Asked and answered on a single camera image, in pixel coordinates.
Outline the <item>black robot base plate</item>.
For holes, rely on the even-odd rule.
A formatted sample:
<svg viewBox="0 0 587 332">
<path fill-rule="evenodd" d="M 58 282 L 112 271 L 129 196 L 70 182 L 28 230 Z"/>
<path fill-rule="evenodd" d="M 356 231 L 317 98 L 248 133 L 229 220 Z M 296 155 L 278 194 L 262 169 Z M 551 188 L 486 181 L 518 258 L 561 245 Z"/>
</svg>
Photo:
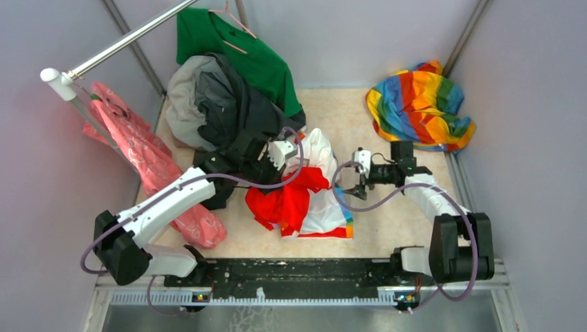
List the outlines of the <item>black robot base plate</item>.
<svg viewBox="0 0 587 332">
<path fill-rule="evenodd" d="M 245 259 L 200 261 L 186 277 L 167 276 L 166 287 L 209 287 L 215 299 L 369 299 L 385 286 L 433 285 L 431 277 L 402 272 L 389 258 Z"/>
</svg>

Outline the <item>red white cartoon jacket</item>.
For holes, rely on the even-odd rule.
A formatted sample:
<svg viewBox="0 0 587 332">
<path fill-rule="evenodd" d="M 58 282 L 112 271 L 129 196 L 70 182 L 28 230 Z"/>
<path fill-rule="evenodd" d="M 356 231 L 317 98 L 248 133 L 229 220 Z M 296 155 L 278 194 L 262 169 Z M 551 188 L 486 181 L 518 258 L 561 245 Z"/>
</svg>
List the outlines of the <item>red white cartoon jacket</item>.
<svg viewBox="0 0 587 332">
<path fill-rule="evenodd" d="M 315 128 L 301 136 L 303 167 L 289 184 L 264 194 L 251 188 L 245 196 L 254 219 L 281 237 L 351 239 L 354 219 L 335 198 L 342 189 L 334 180 L 338 161 L 328 137 Z"/>
</svg>

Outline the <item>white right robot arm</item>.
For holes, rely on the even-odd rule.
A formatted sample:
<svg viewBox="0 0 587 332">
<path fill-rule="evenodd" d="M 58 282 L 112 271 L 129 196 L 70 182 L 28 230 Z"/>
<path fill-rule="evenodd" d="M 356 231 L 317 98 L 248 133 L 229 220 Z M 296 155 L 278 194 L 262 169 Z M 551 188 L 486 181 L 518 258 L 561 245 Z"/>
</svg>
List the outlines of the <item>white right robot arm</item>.
<svg viewBox="0 0 587 332">
<path fill-rule="evenodd" d="M 359 182 L 345 190 L 361 200 L 377 185 L 393 185 L 396 193 L 414 202 L 433 226 L 428 246 L 396 248 L 391 254 L 390 277 L 399 285 L 417 275 L 448 284 L 492 279 L 495 274 L 491 221 L 457 203 L 437 183 L 432 171 L 417 164 L 413 144 L 394 141 L 390 159 L 377 164 L 372 152 L 358 148 L 345 167 L 353 167 Z"/>
</svg>

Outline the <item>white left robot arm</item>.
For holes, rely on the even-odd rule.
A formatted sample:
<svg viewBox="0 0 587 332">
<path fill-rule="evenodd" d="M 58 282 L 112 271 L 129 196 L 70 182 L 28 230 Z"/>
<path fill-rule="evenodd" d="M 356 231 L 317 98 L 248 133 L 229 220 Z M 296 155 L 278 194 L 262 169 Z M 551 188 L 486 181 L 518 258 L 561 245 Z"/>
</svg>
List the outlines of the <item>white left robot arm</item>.
<svg viewBox="0 0 587 332">
<path fill-rule="evenodd" d="M 208 276 L 197 248 L 214 248 L 226 229 L 205 202 L 222 201 L 239 183 L 273 190 L 298 153 L 288 139 L 244 135 L 195 156 L 193 165 L 142 203 L 96 217 L 92 251 L 119 286 L 144 276 L 181 277 L 191 286 Z"/>
</svg>

